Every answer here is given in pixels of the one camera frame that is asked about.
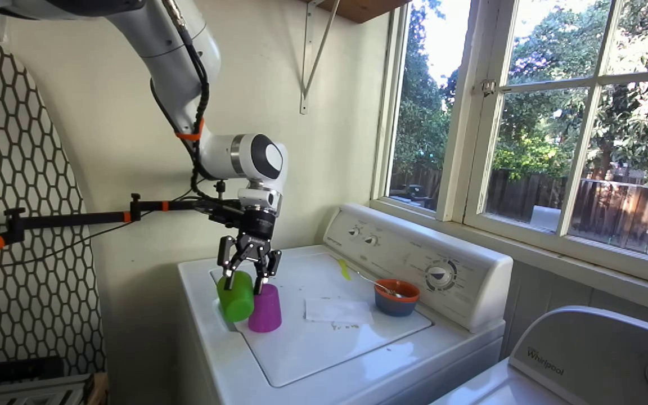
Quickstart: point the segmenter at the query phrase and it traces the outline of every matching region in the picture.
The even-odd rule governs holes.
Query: sky
[[[557,5],[583,11],[593,2],[594,0],[520,0],[514,36],[524,37],[532,33],[533,28]],[[422,0],[414,0],[412,5],[421,7],[423,3]],[[424,49],[429,54],[429,74],[440,85],[447,84],[447,77],[461,63],[469,7],[470,2],[466,0],[442,0],[439,9],[444,13],[445,19],[437,18],[429,12],[424,20]]]

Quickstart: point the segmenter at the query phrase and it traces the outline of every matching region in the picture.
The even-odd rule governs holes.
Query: purple cup
[[[262,293],[254,295],[254,312],[249,316],[249,329],[267,333],[281,325],[281,307],[277,287],[265,284]]]

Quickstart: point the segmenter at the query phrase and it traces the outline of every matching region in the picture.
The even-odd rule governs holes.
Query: window latch
[[[484,80],[481,82],[481,92],[484,93],[484,97],[488,95],[493,95],[497,90],[497,82],[495,80]]]

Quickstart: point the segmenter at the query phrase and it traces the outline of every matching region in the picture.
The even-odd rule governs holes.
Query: wooden shelf
[[[311,2],[312,0],[303,0],[303,2]],[[388,13],[394,8],[406,5],[411,0],[341,0],[337,15],[352,20],[355,23],[365,23],[375,16],[380,16]],[[331,11],[334,6],[334,0],[326,0],[319,4],[319,7],[324,10]]]

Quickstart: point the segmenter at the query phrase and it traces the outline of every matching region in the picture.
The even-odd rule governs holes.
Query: white appliance
[[[416,284],[410,316],[376,309],[371,279]],[[179,265],[177,403],[429,403],[500,355],[512,259],[360,205],[344,205],[324,244],[283,251],[277,277],[283,323],[267,334],[226,323],[215,259]],[[253,274],[252,266],[241,270]],[[304,300],[370,304],[371,325],[313,322]]]
[[[436,405],[648,405],[648,322],[569,306],[529,326],[512,355]]]

